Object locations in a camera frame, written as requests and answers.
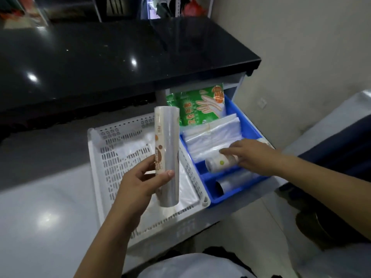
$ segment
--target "black countertop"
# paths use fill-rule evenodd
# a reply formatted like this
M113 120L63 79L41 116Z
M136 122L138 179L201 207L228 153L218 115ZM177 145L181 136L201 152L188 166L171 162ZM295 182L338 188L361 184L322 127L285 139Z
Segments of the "black countertop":
M192 80L251 75L259 63L204 17L3 30L0 114L32 118Z

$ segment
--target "wall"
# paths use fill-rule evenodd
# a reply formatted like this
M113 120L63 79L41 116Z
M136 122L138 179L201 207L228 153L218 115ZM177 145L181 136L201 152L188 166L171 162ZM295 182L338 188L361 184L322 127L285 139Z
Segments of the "wall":
M235 100L274 146L371 87L370 12L371 0L214 1L212 19L262 58Z

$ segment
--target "hand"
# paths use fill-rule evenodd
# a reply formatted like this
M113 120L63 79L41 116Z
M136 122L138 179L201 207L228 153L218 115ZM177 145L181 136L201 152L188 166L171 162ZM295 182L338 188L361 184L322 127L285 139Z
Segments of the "hand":
M238 156L240 167L262 176L277 175L284 157L280 151L254 139L238 140L219 152Z
M127 233L132 233L138 227L140 217L148 207L155 190L169 182L175 175L172 170L156 176L155 174L145 175L145 172L155 169L154 162L155 155L144 159L126 172L121 180L109 216L123 222Z

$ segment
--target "white plastic basket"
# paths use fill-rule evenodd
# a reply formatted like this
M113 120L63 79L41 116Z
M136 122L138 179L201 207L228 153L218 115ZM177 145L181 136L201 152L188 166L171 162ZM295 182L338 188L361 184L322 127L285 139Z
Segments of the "white plastic basket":
M122 158L122 156L117 154L117 151L125 143L133 144L133 141L140 140L144 135L143 130L150 127L154 127L153 113L88 130L90 163L100 224L104 222L117 196L123 174L144 158L154 154L153 149L148 144L137 149L128 155L127 158ZM183 185L185 189L187 186L189 186L189 189L194 187L199 201L148 226L143 231L138 232L138 230L135 230L131 235L129 247L179 223L179 221L194 215L210 205L207 192L188 152L182 142L179 142L179 144L180 167L185 169L183 174L182 170L180 170L180 186Z

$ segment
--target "blue plastic bin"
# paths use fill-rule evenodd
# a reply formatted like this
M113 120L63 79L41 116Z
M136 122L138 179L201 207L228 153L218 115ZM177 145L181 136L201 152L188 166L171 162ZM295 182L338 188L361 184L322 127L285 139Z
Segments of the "blue plastic bin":
M242 136L244 138L248 139L259 139L262 137L261 134L251 125L251 123L248 121L244 113L227 97L225 96L225 109L227 111L227 115L234 114L236 113L237 116L240 119L241 122L241 131L242 131ZM187 145L184 142L182 136L180 136L181 141L183 142L184 147L187 149ZM205 161L199 162L195 164L195 167L197 169L198 174L200 175L200 179L207 191L207 194L210 198L211 204L209 207L212 207L228 197L244 190L247 189L248 187L266 179L267 177L265 176L259 176L255 179L252 179L248 181L246 184L243 186L240 186L230 192L227 192L226 194L222 195L220 191L216 187L216 180L220 179L221 177L224 177L230 173L233 173L235 171L241 170L240 167L234 166L226 171L219 172L219 173L209 173L206 169Z

